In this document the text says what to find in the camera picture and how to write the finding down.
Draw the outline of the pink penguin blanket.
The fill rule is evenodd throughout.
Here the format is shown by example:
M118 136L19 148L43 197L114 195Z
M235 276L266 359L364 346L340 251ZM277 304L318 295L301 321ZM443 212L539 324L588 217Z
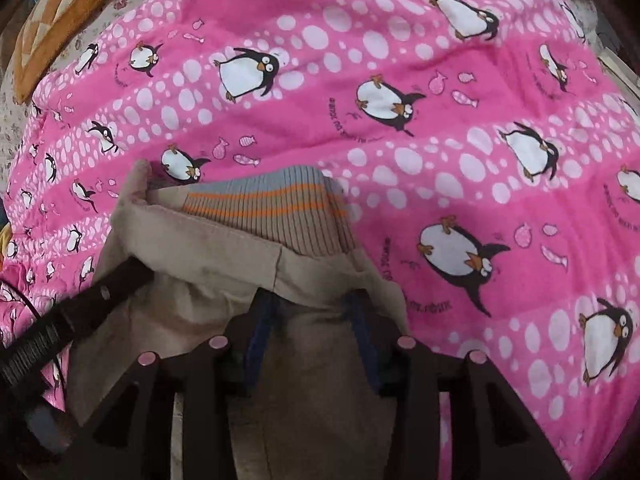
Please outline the pink penguin blanket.
M408 325L480 350L567 479L639 413L639 116L565 0L218 0L221 36L139 96L168 99L116 162L6 191L1 340L97 281L132 166L151 188L308 166Z

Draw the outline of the floral bed sheet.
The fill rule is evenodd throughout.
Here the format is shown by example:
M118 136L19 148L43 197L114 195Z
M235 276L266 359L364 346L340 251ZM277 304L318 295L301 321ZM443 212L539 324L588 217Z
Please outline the floral bed sheet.
M113 162L130 166L126 136L159 120L169 101L153 93L198 48L219 41L218 0L130 0L93 15L54 60L32 95L15 75L1 81L1 188L58 190L73 176Z

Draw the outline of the beige jacket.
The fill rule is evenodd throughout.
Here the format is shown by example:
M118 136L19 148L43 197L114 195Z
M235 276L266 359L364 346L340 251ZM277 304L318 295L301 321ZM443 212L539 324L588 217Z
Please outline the beige jacket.
M239 477L381 478L395 404L369 386L342 299L364 289L406 328L405 299L352 235L338 186L308 166L159 190L151 177L134 163L96 274L135 256L154 280L73 344L67 409L85 422L139 354L193 350L265 289L276 312L257 386L230 408Z

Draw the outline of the orange checkered pillow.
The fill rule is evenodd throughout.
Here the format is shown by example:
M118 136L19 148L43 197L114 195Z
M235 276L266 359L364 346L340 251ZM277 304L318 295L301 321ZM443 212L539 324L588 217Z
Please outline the orange checkered pillow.
M104 0L38 0L17 35L14 98L24 103L46 70Z

